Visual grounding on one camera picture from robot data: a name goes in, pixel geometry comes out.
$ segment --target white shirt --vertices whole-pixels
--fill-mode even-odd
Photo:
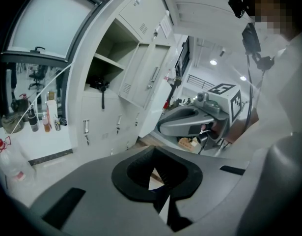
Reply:
[[[259,121],[220,157],[251,160],[256,150],[302,132],[302,33],[264,74],[257,113]]]

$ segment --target plastic bottle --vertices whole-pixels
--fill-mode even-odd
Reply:
[[[51,130],[51,128],[49,127],[49,123],[48,123],[46,112],[43,112],[42,121],[43,121],[43,124],[44,124],[45,132],[49,132]]]
[[[37,124],[37,118],[36,118],[33,106],[31,106],[29,108],[28,121],[29,121],[29,124],[31,125],[32,131],[36,132],[38,130],[38,124]]]
[[[5,141],[0,139],[0,168],[3,173],[14,181],[25,184],[32,183],[35,170],[22,156],[18,146],[11,145],[8,136]]]

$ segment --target office chair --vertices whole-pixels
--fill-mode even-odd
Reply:
[[[37,89],[39,89],[40,86],[42,86],[43,88],[45,87],[45,85],[41,84],[40,81],[45,78],[46,71],[47,71],[46,69],[47,69],[47,66],[42,65],[42,66],[38,67],[38,71],[34,71],[33,74],[29,75],[30,78],[34,79],[35,83],[31,83],[28,87],[28,90],[30,90],[30,88],[33,86],[36,86]]]

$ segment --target glass pane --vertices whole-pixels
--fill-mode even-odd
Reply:
[[[8,50],[65,58],[71,42],[94,4],[87,0],[31,0],[10,39]]]
[[[24,112],[38,93],[62,70],[62,68],[28,64],[6,63],[6,93],[11,113]],[[46,100],[49,93],[54,93],[58,114],[61,114],[61,93],[64,73],[59,75],[38,97],[39,116],[46,111]]]

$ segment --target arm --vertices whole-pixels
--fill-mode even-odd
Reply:
[[[250,116],[250,123],[247,127],[247,129],[252,126],[254,123],[256,123],[259,120],[257,110],[253,109]],[[230,127],[230,130],[225,137],[225,140],[227,140],[230,143],[234,143],[242,134],[243,129],[245,127],[246,119],[244,120],[236,120],[234,124]],[[215,125],[212,127],[212,130],[216,133],[219,133],[221,131],[221,125],[218,125],[216,122]]]

